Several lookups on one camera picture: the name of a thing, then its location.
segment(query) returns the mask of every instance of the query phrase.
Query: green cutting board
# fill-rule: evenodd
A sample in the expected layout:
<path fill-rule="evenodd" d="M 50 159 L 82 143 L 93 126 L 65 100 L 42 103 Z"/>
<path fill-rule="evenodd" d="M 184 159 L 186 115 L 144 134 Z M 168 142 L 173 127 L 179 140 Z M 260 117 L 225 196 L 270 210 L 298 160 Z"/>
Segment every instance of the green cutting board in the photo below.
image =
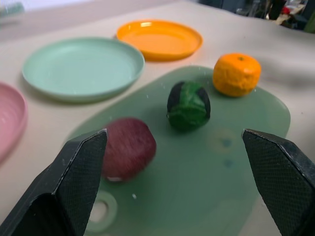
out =
<path fill-rule="evenodd" d="M 153 162 L 136 178 L 125 183 L 101 181 L 99 188 L 116 199 L 118 212 L 114 223 L 96 235 L 239 233 L 258 196 L 242 130 L 285 137 L 290 113 L 260 88 L 241 98 L 219 94 L 212 85 L 212 72 L 198 66 L 172 71 L 92 117 L 71 135 L 100 129 L 117 118 L 137 117 L 147 123 L 157 142 Z M 172 86 L 189 80 L 206 88 L 211 118 L 204 127 L 181 134 L 169 125 L 166 104 Z"/>

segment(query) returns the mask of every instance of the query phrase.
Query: orange plate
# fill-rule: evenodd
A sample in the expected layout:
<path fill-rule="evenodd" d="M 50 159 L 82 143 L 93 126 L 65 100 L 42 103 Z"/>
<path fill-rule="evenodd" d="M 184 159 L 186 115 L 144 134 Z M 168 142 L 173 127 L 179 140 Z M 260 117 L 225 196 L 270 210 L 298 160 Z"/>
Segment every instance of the orange plate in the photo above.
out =
<path fill-rule="evenodd" d="M 138 48 L 147 60 L 178 60 L 197 51 L 202 36 L 174 22 L 143 20 L 129 22 L 117 30 L 117 38 Z"/>

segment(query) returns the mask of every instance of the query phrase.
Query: red apple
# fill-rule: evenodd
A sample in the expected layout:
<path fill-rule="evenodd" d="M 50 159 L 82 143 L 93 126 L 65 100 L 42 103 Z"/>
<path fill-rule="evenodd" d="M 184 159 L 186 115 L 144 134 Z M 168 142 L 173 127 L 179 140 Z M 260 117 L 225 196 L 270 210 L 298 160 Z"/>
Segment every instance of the red apple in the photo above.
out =
<path fill-rule="evenodd" d="M 122 118 L 105 128 L 108 140 L 102 176 L 110 181 L 135 177 L 156 153 L 157 144 L 148 126 L 136 118 Z"/>

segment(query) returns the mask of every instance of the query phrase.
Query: pink plate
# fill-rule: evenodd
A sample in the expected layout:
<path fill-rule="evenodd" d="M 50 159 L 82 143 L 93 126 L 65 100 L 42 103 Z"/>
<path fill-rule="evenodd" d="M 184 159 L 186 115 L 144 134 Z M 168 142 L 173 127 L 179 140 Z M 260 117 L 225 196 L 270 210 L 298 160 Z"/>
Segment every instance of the pink plate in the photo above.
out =
<path fill-rule="evenodd" d="M 28 119 L 28 107 L 23 95 L 0 82 L 0 161 L 22 136 Z"/>

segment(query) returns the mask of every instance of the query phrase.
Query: green toy vegetable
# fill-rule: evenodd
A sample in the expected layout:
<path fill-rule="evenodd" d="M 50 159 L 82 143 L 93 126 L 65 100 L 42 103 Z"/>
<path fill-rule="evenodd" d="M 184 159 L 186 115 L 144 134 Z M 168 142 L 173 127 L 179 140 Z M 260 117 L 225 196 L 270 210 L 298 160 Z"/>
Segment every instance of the green toy vegetable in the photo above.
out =
<path fill-rule="evenodd" d="M 180 131 L 191 131 L 205 125 L 210 119 L 210 110 L 208 94 L 197 82 L 179 82 L 168 97 L 168 120 Z"/>

